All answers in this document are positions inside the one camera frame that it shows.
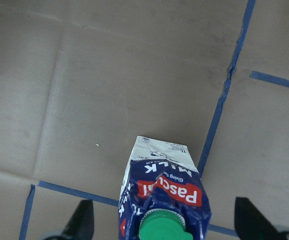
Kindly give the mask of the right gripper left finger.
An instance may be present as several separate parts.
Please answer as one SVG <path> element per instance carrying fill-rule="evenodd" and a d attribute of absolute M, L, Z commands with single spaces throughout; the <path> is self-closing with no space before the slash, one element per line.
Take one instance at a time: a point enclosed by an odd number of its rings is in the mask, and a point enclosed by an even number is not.
<path fill-rule="evenodd" d="M 94 207 L 92 200 L 81 200 L 66 224 L 60 240 L 91 240 L 95 232 Z"/>

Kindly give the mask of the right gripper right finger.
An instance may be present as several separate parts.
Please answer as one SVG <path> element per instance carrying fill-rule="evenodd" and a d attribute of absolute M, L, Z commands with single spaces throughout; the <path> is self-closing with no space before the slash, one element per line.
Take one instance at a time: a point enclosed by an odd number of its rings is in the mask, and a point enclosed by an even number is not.
<path fill-rule="evenodd" d="M 236 197 L 234 229 L 240 240 L 289 240 L 289 231 L 278 231 L 247 197 Z"/>

